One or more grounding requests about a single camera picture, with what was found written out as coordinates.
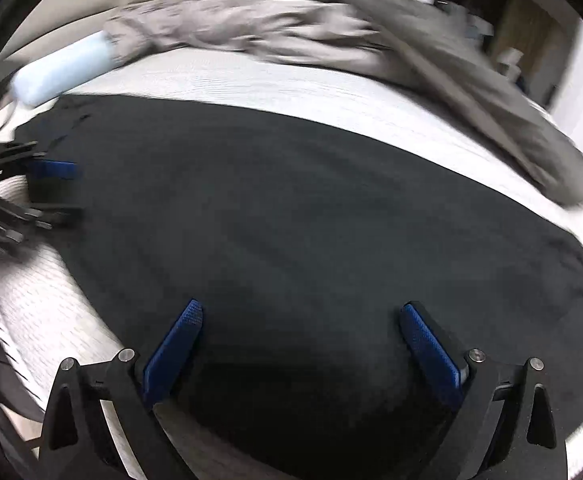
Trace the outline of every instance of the black fabric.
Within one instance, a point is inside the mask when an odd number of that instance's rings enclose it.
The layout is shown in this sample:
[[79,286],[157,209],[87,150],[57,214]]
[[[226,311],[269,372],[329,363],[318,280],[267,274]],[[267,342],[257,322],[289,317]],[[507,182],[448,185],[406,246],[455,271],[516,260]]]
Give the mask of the black fabric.
[[[377,478],[447,413],[395,315],[422,301],[467,348],[545,362],[583,421],[583,248],[477,182],[382,142],[244,108],[63,96],[17,129],[82,177],[52,243],[125,346],[206,309],[178,400],[300,478]],[[32,201],[49,200],[30,182]]]

